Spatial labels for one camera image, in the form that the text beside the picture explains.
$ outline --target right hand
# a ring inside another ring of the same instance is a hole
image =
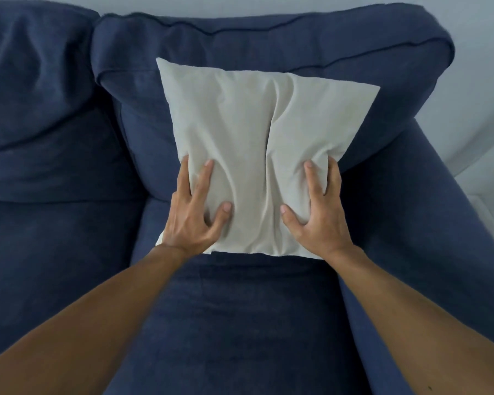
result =
[[[325,194],[310,160],[304,163],[304,169],[311,199],[311,217],[307,224],[302,225],[291,208],[282,205],[280,211],[283,223],[300,245],[324,260],[354,249],[340,201],[342,179],[336,160],[329,157]]]

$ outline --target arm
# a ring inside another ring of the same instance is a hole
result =
[[[231,205],[203,219],[213,163],[192,196],[188,158],[172,196],[163,244],[94,288],[0,355],[0,394],[101,394],[172,274],[220,237]]]
[[[301,225],[282,206],[282,219],[306,249],[326,260],[361,303],[403,376],[418,394],[494,394],[494,343],[369,260],[351,242],[340,203],[341,178],[329,160],[325,195],[305,164],[311,218]]]

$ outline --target sofa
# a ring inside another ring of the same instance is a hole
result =
[[[494,341],[494,241],[415,120],[454,59],[422,7],[183,19],[0,0],[0,352],[162,231],[179,161],[157,57],[381,86],[340,161],[352,239]],[[212,253],[175,274],[106,389],[156,393],[412,392],[326,263]]]

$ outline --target forearm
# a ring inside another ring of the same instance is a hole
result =
[[[494,343],[360,249],[328,263],[357,297],[415,393],[494,394]]]
[[[0,394],[102,393],[182,262],[157,247],[29,332],[0,355]]]

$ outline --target left hand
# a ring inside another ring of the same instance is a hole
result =
[[[214,244],[231,215],[232,204],[224,202],[210,226],[203,218],[213,167],[214,161],[209,159],[200,171],[194,194],[191,194],[189,156],[181,161],[178,189],[172,194],[162,244],[181,250],[184,259],[199,255]]]

